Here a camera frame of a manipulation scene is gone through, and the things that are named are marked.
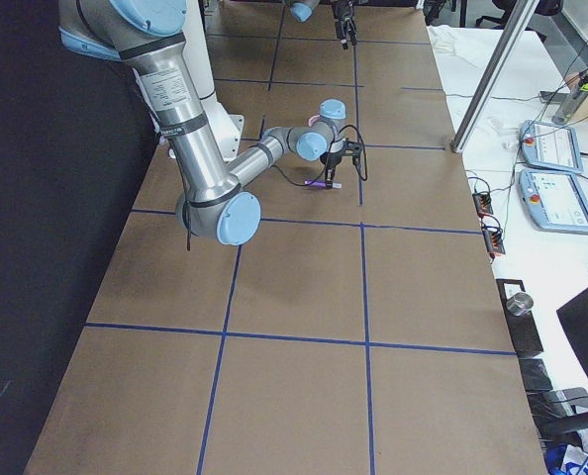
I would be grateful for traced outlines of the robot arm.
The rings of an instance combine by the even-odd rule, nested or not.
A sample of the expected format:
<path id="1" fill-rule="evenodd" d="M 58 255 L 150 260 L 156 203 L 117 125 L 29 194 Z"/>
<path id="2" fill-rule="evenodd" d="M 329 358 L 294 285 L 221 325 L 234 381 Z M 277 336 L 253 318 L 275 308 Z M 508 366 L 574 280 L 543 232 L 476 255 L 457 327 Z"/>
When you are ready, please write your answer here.
<path id="1" fill-rule="evenodd" d="M 300 23 L 305 23 L 320 5 L 319 0 L 283 1 L 291 15 Z M 355 20 L 356 1 L 337 0 L 330 2 L 335 23 L 336 37 L 343 49 L 357 45 L 357 26 Z"/>
<path id="2" fill-rule="evenodd" d="M 67 49 L 122 62 L 138 74 L 178 162 L 184 193 L 176 214 L 190 235 L 226 245 L 247 242 L 257 231 L 261 207 L 245 187 L 287 153 L 315 161 L 344 142 L 345 104 L 328 99 L 306 126 L 271 128 L 225 161 L 198 79 L 212 70 L 194 1 L 61 1 L 58 13 Z"/>

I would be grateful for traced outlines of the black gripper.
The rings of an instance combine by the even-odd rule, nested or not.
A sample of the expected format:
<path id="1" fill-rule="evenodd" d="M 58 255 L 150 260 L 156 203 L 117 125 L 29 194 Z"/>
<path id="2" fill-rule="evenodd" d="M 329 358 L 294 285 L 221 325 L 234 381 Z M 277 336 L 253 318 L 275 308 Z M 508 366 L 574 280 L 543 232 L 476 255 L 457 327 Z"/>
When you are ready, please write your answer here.
<path id="1" fill-rule="evenodd" d="M 336 174 L 336 168 L 342 163 L 344 151 L 327 151 L 320 156 L 320 161 L 324 165 L 324 178 L 326 179 L 326 188 L 333 189 Z"/>
<path id="2" fill-rule="evenodd" d="M 357 32 L 354 29 L 353 2 L 338 0 L 334 2 L 334 19 L 336 33 L 342 35 L 340 42 L 343 49 L 348 49 L 347 35 L 353 46 L 357 45 Z"/>

